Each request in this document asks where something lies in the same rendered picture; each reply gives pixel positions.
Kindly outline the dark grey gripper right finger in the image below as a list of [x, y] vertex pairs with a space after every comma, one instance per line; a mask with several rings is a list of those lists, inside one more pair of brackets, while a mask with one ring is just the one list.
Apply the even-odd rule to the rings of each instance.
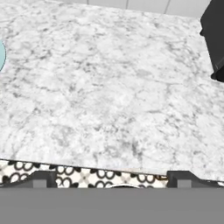
[[219, 188], [217, 181], [204, 180], [190, 171], [168, 171], [166, 173], [168, 188]]

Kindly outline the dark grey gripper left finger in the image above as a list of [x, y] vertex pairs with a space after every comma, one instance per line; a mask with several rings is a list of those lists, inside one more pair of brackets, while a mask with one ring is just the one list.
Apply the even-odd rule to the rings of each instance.
[[24, 180], [3, 184], [3, 188], [57, 188], [55, 171], [35, 171]]

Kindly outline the light blue plate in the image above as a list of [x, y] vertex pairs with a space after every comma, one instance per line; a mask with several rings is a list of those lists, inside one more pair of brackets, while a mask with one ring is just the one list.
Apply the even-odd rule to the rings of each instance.
[[6, 60], [5, 47], [4, 43], [0, 40], [0, 72], [4, 67], [5, 60]]

